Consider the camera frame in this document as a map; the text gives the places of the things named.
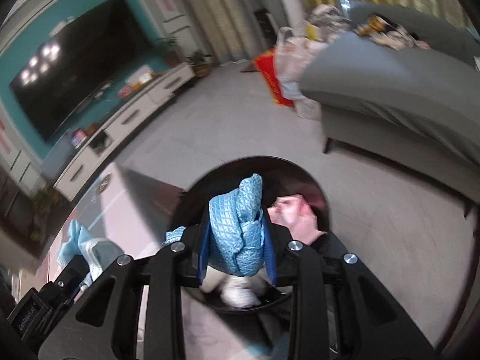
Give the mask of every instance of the folded blue towel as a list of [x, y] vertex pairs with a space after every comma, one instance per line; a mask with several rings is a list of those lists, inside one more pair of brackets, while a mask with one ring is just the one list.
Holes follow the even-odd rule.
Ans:
[[116, 243], [106, 238], [93, 238], [76, 219], [70, 222], [68, 237], [58, 252], [58, 264], [65, 268], [75, 255], [81, 254], [90, 268], [90, 273], [83, 281], [87, 286], [90, 286], [118, 256], [123, 254], [123, 250]]
[[[254, 276], [263, 267], [262, 178], [253, 174], [239, 188], [212, 198], [209, 264], [235, 276]], [[179, 241], [184, 227], [166, 234], [165, 245]]]

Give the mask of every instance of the tv stand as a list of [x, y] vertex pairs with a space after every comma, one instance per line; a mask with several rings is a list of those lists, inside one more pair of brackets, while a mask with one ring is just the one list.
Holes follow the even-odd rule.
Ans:
[[58, 178], [55, 188], [73, 201], [112, 152], [194, 76], [191, 67], [182, 63], [148, 83], [83, 144]]

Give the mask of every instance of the red paper bag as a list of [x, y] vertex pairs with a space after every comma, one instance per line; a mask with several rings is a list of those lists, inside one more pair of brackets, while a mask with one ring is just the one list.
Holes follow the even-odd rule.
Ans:
[[275, 69], [273, 65], [274, 50], [268, 50], [260, 54], [253, 60], [255, 67], [262, 74], [265, 79], [270, 92], [272, 92], [273, 100], [278, 105], [286, 105], [287, 107], [293, 107], [292, 100], [286, 99], [282, 96], [282, 90], [280, 89], [280, 83], [275, 76]]

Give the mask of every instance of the gray sofa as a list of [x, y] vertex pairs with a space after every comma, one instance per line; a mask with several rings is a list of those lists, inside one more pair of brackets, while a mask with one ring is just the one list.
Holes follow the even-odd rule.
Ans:
[[431, 46], [395, 51], [347, 32], [304, 72], [332, 140], [426, 174], [480, 203], [480, 73], [471, 34], [400, 6], [352, 4], [353, 25], [380, 13]]

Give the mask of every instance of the television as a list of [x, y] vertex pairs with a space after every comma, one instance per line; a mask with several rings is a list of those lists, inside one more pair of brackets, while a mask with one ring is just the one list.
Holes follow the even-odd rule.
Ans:
[[152, 48], [124, 0], [108, 0], [42, 44], [10, 88], [45, 141], [100, 88]]

